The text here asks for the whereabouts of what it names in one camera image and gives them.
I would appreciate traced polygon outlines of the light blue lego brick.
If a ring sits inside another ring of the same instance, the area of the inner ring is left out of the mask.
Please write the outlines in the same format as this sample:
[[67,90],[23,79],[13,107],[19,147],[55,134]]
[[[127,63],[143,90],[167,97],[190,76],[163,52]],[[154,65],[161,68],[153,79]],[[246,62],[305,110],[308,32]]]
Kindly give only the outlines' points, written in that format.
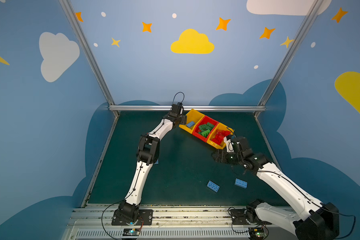
[[217,193],[220,189],[220,186],[215,184],[212,181],[208,181],[207,183],[207,188],[209,188],[210,190],[212,190],[213,192]]
[[195,122],[194,121],[191,121],[191,122],[189,122],[189,123],[187,123],[186,124],[186,126],[188,127],[188,128],[193,128],[193,126],[195,125]]
[[240,180],[240,179],[235,179],[235,186],[246,189],[248,186],[248,183],[243,180]]

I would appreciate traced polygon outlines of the green lego brick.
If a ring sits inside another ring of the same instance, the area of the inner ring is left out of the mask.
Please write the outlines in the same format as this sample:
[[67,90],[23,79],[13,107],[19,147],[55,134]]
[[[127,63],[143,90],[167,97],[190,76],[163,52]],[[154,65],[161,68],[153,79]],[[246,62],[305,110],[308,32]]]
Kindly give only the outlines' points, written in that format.
[[207,138],[210,132],[214,129],[215,125],[208,122],[206,124],[199,125],[199,131],[198,134],[201,135],[204,138]]

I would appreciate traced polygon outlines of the light blue lego brick front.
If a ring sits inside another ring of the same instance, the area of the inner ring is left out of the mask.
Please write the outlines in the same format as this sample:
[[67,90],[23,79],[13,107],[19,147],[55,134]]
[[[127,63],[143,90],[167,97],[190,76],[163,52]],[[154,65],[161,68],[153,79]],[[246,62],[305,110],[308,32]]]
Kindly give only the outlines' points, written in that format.
[[210,190],[212,190],[213,192],[217,193],[220,189],[220,186],[215,184],[212,181],[208,181],[207,183],[207,188],[209,188]]

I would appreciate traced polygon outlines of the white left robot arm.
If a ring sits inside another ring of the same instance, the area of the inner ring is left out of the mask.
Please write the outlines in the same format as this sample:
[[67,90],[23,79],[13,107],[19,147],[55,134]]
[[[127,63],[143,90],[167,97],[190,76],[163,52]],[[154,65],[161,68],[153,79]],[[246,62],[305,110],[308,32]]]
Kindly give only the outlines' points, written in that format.
[[152,131],[141,136],[136,171],[130,189],[116,211],[117,218],[123,222],[134,224],[138,220],[144,185],[151,168],[159,159],[161,140],[176,126],[186,123],[187,116],[183,111],[182,103],[172,104],[170,111],[162,117],[160,123]]

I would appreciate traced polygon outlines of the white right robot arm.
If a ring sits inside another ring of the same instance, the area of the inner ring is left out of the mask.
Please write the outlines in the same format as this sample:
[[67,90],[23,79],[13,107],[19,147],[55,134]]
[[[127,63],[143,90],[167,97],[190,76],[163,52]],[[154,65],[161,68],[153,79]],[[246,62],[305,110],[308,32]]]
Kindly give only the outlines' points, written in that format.
[[293,213],[255,200],[234,223],[274,224],[299,240],[334,240],[340,234],[340,213],[332,203],[324,204],[296,185],[263,153],[254,153],[246,138],[229,135],[224,149],[212,154],[218,163],[240,165],[268,184],[294,210]]

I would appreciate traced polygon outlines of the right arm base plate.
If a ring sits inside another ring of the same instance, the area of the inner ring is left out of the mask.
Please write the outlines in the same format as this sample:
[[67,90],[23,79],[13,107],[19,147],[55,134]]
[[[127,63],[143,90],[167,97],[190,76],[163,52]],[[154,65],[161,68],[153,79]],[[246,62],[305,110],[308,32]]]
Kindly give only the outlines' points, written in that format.
[[229,208],[228,213],[232,218],[233,225],[268,225],[270,222],[261,221],[253,209]]

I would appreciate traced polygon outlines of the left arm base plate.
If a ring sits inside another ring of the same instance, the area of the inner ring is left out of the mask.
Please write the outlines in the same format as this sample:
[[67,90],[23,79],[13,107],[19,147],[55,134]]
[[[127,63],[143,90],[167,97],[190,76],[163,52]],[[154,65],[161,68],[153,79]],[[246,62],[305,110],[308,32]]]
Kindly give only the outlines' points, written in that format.
[[142,224],[144,226],[151,226],[153,213],[154,211],[151,209],[142,209],[138,213],[134,211],[131,214],[125,214],[121,210],[116,210],[112,218],[112,226],[140,226]]

